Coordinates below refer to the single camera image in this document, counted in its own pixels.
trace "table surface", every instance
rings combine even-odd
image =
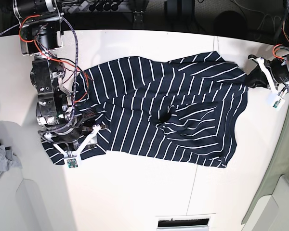
[[[168,61],[218,51],[249,73],[249,54],[270,58],[270,45],[232,38],[158,31],[77,31],[79,66],[126,56]],[[58,57],[75,59],[70,32]],[[33,57],[22,56],[18,36],[0,38],[0,138],[21,159],[24,179],[40,189],[54,231],[154,231],[156,216],[212,214],[210,230],[239,231],[278,141],[287,108],[266,104],[270,91],[250,89],[236,122],[236,153],[226,169],[107,152],[77,169],[55,166],[39,141]]]

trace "striped shirt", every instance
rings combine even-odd
[[[246,74],[217,52],[167,63],[142,57],[113,60],[77,78],[77,115],[94,107],[98,144],[81,159],[106,150],[226,167],[236,149],[235,122],[247,105]],[[43,146],[53,163],[63,155]]]

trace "navy striped fabric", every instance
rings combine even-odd
[[[141,57],[113,60],[85,71],[94,81],[77,79],[78,115],[89,107],[100,114],[94,149],[203,166],[226,167],[236,150],[235,122],[247,105],[246,74],[217,52],[154,62]],[[44,148],[51,148],[44,143]],[[56,164],[63,155],[47,150]]]

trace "white table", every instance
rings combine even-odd
[[[157,31],[77,31],[79,66],[142,56],[168,61],[218,51],[249,73],[249,54],[271,57],[271,46],[250,41]],[[74,60],[74,39],[63,36],[59,57]],[[213,214],[211,231],[239,231],[271,160],[289,103],[276,112],[269,90],[249,90],[236,123],[236,153],[226,169],[107,152],[78,169],[55,166],[39,141],[32,57],[23,57],[19,37],[0,38],[0,137],[23,164],[24,179],[40,189],[54,231],[154,231],[156,216]]]

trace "gray cloth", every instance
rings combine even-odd
[[[20,160],[12,150],[5,150],[4,146],[0,146],[0,172],[8,171],[12,167],[21,167]]]

